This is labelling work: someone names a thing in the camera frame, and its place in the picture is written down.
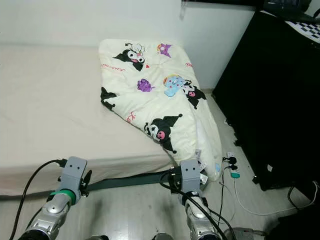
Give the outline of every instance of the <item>checkerboard pattern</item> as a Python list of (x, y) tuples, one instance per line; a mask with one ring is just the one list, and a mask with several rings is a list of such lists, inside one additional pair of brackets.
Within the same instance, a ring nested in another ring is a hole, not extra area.
[(292, 28), (298, 31), (300, 34), (306, 36), (307, 38), (320, 43), (320, 25), (319, 24), (308, 24), (303, 22), (291, 22), (286, 21)]

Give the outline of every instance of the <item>black cabinet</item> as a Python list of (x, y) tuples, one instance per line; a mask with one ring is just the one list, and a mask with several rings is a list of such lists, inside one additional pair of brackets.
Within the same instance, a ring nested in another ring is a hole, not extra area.
[(213, 97), (263, 190), (318, 178), (319, 44), (257, 11)]

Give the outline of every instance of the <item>tile floor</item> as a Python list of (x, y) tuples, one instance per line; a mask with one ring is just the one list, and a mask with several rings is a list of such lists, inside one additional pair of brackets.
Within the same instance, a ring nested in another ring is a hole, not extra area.
[[(210, 94), (206, 96), (218, 125), (223, 153), (233, 152), (237, 157), (241, 174), (237, 188), (242, 203), (248, 209), (260, 213), (290, 208), (287, 188), (263, 192), (251, 181), (253, 171), (242, 149), (233, 144), (233, 129), (224, 124), (225, 116)], [(235, 216), (230, 222), (233, 227), (268, 231), (277, 224), (277, 217), (294, 212), (292, 210), (271, 216), (257, 216), (244, 211), (235, 202), (233, 180), (229, 171), (225, 173), (225, 184), (231, 190), (231, 194), (227, 190), (224, 191), (222, 215), (227, 220), (230, 219), (235, 205)], [(204, 190), (204, 195), (209, 207), (218, 212), (221, 204), (221, 185), (218, 182), (210, 183)], [(292, 199), (297, 205), (308, 202), (297, 190), (293, 191)], [(23, 206), (15, 240), (44, 202), (45, 198), (28, 198)], [(18, 204), (18, 200), (0, 200), (1, 239), (9, 239)], [(225, 224), (220, 226), (222, 230), (226, 229)], [(109, 236), (110, 240), (151, 240), (157, 232), (167, 232), (175, 240), (190, 239), (184, 207), (179, 204), (177, 196), (170, 195), (170, 191), (159, 184), (148, 184), (91, 192), (88, 198), (83, 197), (71, 208), (57, 239), (84, 240), (91, 235), (104, 234)]]

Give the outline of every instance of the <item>power strip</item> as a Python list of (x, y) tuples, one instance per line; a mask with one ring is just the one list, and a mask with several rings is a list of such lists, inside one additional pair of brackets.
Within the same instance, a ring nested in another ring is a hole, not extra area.
[[(233, 153), (233, 152), (227, 152), (226, 153), (226, 157), (227, 158), (230, 158), (230, 157), (236, 157), (236, 155)], [(232, 178), (234, 178), (234, 179), (238, 179), (238, 178), (240, 178), (240, 171), (239, 171), (239, 166), (238, 166), (238, 164), (236, 163), (236, 164), (234, 164), (234, 166), (237, 166), (237, 169), (235, 169), (235, 170), (232, 170), (231, 168), (230, 168), (230, 166), (231, 166), (232, 164), (230, 164), (229, 163), (229, 170), (230, 170), (230, 175), (231, 175), (231, 177)]]

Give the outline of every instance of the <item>bed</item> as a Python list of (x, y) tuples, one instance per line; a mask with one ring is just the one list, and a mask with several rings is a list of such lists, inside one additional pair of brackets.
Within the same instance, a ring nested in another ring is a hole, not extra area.
[[(87, 159), (92, 184), (176, 164), (100, 103), (101, 68), (96, 47), (0, 45), (0, 195), (21, 195), (34, 170), (57, 158)], [(28, 193), (54, 190), (61, 171), (47, 166)]]

